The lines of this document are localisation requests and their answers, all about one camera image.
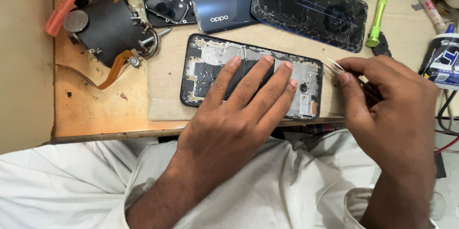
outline orange flex cable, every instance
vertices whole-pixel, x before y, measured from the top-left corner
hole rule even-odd
[[[127,59],[129,59],[129,57],[131,57],[131,56],[132,56],[132,53],[129,50],[125,50],[120,55],[118,55],[115,58],[115,61],[113,62],[113,66],[112,66],[112,68],[110,70],[110,73],[108,73],[107,79],[102,84],[100,84],[99,86],[97,86],[92,80],[90,80],[87,76],[85,76],[83,73],[79,72],[75,68],[72,68],[72,67],[69,67],[69,66],[66,66],[66,65],[62,65],[62,64],[55,64],[55,65],[56,66],[60,66],[60,67],[64,67],[64,68],[68,68],[68,69],[72,70],[73,72],[77,73],[80,77],[82,77],[84,80],[86,80],[89,85],[92,85],[93,87],[95,87],[97,89],[104,90],[107,87],[109,87],[111,84],[113,84],[113,82],[115,82],[115,80],[118,77],[119,72],[121,71],[121,68],[124,65],[124,62]]]

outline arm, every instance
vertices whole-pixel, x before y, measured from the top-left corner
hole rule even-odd
[[[438,87],[386,56],[338,62],[347,70],[363,73],[384,98],[368,108],[356,78],[350,73],[340,75],[346,125],[382,169],[361,225],[368,229],[429,228]]]
[[[298,85],[290,80],[290,62],[283,62],[253,96],[273,64],[271,56],[261,58],[223,103],[240,63],[236,56],[222,68],[195,116],[181,132],[168,167],[126,213],[131,229],[174,226],[256,155],[290,109]]]
[[[131,229],[172,228],[211,189],[200,187],[191,169],[168,167],[155,184],[126,214]]]

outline red tool handle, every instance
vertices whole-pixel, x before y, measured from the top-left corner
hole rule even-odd
[[[52,36],[57,36],[60,27],[64,24],[64,19],[73,7],[75,0],[62,0],[59,5],[54,9],[49,17],[46,26],[46,32]]]

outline white shirt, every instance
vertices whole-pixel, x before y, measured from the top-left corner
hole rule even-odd
[[[374,162],[347,130],[289,136],[270,138],[174,228],[363,228]],[[121,141],[0,156],[0,228],[128,229],[126,209],[161,176],[176,144],[150,139],[138,158]]]

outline workbench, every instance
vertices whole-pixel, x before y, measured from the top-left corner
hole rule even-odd
[[[377,0],[364,1],[369,6],[366,25],[368,33]],[[427,14],[412,8],[411,5],[417,3],[417,0],[388,0],[382,20],[382,31],[387,37],[393,57],[415,71],[421,65],[428,43],[436,34]],[[167,121],[147,119],[147,92],[152,98],[150,112],[158,111],[162,117],[170,112],[172,117],[179,117],[176,109],[171,106],[179,101],[178,90],[187,38],[198,32],[197,25],[174,26],[162,38],[159,54],[148,61],[142,61],[139,69],[126,65],[118,79],[102,91],[88,85],[70,69],[55,66],[55,126],[52,141],[80,142],[179,134],[188,121],[180,118]],[[353,54],[263,24],[212,36],[307,56],[327,64],[330,62],[326,57],[338,60],[349,56],[373,56],[367,47]],[[96,84],[101,84],[109,73],[109,68],[97,62],[87,51],[83,52],[73,45],[64,29],[55,38],[54,58],[56,64],[76,68]],[[338,80],[326,69],[323,83],[321,114],[316,123],[343,121],[344,105]],[[455,101],[453,106],[459,107],[459,102]],[[283,121],[280,126],[297,124],[305,123]]]

